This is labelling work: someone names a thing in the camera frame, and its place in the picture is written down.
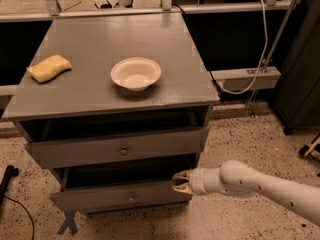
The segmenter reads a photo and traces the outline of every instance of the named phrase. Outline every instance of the bowl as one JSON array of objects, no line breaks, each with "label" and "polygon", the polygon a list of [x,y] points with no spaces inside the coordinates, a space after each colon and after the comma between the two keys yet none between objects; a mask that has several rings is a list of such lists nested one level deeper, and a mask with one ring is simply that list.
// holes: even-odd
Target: bowl
[{"label": "bowl", "polygon": [[142,91],[157,82],[160,76],[160,66],[146,58],[122,60],[111,70],[112,81],[130,91]]}]

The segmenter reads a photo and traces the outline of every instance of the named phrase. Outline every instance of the terrazzo floor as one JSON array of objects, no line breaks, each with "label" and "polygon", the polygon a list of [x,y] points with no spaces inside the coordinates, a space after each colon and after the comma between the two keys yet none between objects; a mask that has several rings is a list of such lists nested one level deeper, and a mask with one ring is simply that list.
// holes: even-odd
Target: terrazzo floor
[{"label": "terrazzo floor", "polygon": [[[320,165],[298,156],[319,129],[283,133],[283,125],[264,102],[254,105],[250,118],[243,105],[217,106],[212,112],[207,144],[200,167],[218,167],[235,159],[273,176],[320,187]],[[29,210],[35,224],[35,239],[320,239],[320,228],[267,198],[250,199],[218,194],[193,197],[189,204],[139,208],[96,214],[76,213],[78,233],[57,231],[63,213],[48,196],[59,191],[51,174],[42,170],[24,150],[25,140],[9,122],[0,122],[0,175],[7,165],[20,175],[10,182],[6,195]],[[27,213],[4,199],[0,207],[0,239],[31,239]]]}]

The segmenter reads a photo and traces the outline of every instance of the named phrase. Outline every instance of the yellow sponge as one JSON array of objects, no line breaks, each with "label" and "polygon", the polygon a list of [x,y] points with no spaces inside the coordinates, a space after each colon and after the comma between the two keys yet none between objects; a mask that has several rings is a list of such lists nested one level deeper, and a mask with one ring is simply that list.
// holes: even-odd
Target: yellow sponge
[{"label": "yellow sponge", "polygon": [[39,83],[48,82],[63,71],[71,69],[71,63],[60,55],[51,56],[35,66],[27,68],[30,75]]}]

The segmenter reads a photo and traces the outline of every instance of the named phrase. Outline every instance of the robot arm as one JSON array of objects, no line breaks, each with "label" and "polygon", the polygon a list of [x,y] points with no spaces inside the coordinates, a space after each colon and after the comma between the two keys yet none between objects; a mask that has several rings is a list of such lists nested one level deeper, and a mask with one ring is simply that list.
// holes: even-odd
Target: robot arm
[{"label": "robot arm", "polygon": [[320,226],[319,188],[266,175],[238,161],[227,161],[220,168],[182,171],[173,180],[175,191],[193,195],[247,198],[258,193]]}]

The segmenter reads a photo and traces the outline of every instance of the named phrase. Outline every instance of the drawer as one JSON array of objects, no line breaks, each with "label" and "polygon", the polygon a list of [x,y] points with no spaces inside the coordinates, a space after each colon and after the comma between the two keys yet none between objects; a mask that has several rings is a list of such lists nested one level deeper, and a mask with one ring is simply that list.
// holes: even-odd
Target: drawer
[{"label": "drawer", "polygon": [[200,153],[208,127],[198,130],[148,134],[124,138],[81,138],[33,142],[26,149],[42,168],[62,168],[88,164]]},{"label": "drawer", "polygon": [[137,208],[191,200],[191,195],[172,190],[172,181],[122,185],[113,187],[67,190],[50,194],[52,202],[62,211],[83,213]]}]

